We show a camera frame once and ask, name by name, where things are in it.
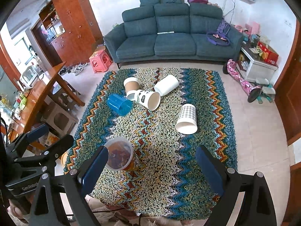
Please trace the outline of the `blue plastic cup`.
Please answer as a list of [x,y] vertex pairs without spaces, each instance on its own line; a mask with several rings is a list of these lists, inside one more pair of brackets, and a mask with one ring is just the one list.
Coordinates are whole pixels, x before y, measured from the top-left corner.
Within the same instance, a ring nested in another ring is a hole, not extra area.
[[120,94],[110,94],[107,99],[109,108],[120,116],[126,116],[132,109],[133,103]]

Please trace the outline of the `teal three-seat sofa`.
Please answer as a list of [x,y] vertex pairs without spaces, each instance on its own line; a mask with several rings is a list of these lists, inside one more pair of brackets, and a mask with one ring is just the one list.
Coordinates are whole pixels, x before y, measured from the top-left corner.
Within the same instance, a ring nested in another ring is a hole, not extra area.
[[104,42],[114,63],[149,60],[226,62],[238,58],[243,34],[222,9],[200,3],[155,4],[125,10]]

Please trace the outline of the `white side table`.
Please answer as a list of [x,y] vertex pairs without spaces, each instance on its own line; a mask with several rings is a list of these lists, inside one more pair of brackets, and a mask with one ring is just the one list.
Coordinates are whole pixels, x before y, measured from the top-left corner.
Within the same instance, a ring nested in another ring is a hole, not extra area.
[[255,82],[256,79],[267,79],[270,82],[278,67],[265,63],[247,44],[244,44],[239,53],[236,69],[249,82]]

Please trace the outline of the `red gift box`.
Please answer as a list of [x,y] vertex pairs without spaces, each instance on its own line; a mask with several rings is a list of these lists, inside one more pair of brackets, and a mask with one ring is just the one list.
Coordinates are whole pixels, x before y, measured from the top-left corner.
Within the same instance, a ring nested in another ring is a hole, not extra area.
[[279,55],[269,45],[259,41],[257,43],[257,50],[265,63],[277,66]]

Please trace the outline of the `brown wooden door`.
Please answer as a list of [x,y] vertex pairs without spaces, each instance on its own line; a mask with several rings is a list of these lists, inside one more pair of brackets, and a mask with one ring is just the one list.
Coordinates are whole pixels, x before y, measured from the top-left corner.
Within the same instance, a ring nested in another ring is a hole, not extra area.
[[300,22],[296,21],[291,51],[275,84],[275,103],[282,119],[288,145],[300,138],[300,76]]

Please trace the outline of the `wooden cabinet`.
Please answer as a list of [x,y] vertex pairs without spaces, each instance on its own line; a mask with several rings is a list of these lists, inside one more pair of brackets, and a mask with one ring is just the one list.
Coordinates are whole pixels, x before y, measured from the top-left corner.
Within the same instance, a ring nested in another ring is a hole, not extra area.
[[88,62],[97,45],[104,42],[89,0],[51,0],[39,17],[47,30],[61,22],[64,32],[51,45],[67,66]]

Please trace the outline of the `wooden dining table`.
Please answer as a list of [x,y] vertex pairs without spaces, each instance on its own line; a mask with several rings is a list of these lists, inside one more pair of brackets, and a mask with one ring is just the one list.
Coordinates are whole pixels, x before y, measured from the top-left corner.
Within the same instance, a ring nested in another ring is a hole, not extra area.
[[12,131],[9,139],[10,141],[13,141],[23,132],[31,130],[31,127],[35,123],[36,116],[55,82],[62,87],[65,93],[75,101],[78,106],[83,107],[85,105],[85,103],[71,91],[67,83],[59,75],[59,71],[65,64],[66,62],[63,62],[52,67],[44,73],[44,77],[41,80],[36,82],[30,94],[27,96],[27,104],[20,114],[21,120],[16,120],[18,128],[16,131]]

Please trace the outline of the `pink hoverboard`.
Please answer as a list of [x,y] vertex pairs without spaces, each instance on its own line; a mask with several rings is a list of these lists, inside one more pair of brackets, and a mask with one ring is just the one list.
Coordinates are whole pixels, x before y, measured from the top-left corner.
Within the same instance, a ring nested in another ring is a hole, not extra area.
[[230,75],[235,81],[237,81],[243,91],[247,94],[247,101],[252,103],[257,99],[261,93],[261,87],[253,86],[249,81],[244,80],[242,76],[236,71],[237,63],[233,59],[229,59],[227,63],[223,65],[222,71],[226,75]]

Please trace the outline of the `white printed paper cup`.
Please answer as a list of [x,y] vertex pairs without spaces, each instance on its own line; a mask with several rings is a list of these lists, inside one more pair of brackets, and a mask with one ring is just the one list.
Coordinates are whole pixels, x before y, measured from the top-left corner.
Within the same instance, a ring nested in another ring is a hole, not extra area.
[[150,111],[157,109],[161,101],[161,96],[158,92],[141,89],[128,91],[126,97],[128,100],[136,101]]

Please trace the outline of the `dark red printed cup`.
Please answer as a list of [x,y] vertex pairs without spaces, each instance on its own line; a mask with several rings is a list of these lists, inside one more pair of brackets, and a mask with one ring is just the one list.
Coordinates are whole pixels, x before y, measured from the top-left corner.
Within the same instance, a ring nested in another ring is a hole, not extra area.
[[134,171],[138,160],[132,143],[124,137],[115,137],[105,143],[108,150],[106,168],[112,171]]

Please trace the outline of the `brown paper cup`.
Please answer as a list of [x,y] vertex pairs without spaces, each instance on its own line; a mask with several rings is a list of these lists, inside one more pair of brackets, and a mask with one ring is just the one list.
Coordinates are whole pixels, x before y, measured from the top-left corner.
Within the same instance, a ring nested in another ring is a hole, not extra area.
[[126,78],[123,82],[123,85],[125,87],[126,93],[128,93],[129,91],[140,89],[140,84],[136,77]]

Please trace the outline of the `pink plastic stool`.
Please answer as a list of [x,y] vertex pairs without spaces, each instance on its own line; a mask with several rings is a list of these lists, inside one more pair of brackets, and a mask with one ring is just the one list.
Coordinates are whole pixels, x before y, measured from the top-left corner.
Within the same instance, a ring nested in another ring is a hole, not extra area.
[[89,60],[94,73],[103,73],[108,71],[110,65],[113,63],[105,50],[98,50],[97,52],[94,52],[90,56]]

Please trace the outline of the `colourful zigzag woven rug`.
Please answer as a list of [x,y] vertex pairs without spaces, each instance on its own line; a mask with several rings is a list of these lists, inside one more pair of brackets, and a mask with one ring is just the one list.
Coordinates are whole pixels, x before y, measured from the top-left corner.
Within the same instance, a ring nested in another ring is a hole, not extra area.
[[[120,116],[108,107],[110,94],[125,94],[126,78],[136,77],[143,89],[152,90],[167,75],[175,76],[179,86],[162,97],[156,110],[134,103],[126,116]],[[175,128],[184,104],[196,107],[198,130],[191,135]],[[149,216],[175,220],[210,216],[218,196],[196,162],[198,147],[204,145],[227,167],[237,167],[231,109],[217,71],[139,68],[107,72],[78,124],[64,171],[79,168],[114,137],[125,137],[132,143],[138,167],[134,171],[104,169],[92,195],[104,204]]]

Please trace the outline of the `purple bag on sofa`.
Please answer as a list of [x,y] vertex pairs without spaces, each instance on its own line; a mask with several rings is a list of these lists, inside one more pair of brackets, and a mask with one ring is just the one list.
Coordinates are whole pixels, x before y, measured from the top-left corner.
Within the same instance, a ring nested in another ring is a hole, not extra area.
[[222,19],[216,31],[209,31],[206,33],[208,42],[222,47],[230,46],[231,41],[228,38],[230,28],[230,24]]

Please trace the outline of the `grey plastic stool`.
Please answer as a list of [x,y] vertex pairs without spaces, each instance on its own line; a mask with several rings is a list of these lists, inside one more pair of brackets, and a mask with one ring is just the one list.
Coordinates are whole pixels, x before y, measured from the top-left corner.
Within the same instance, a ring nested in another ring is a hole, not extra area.
[[45,110],[43,118],[60,136],[70,134],[78,119],[58,104],[51,102]]

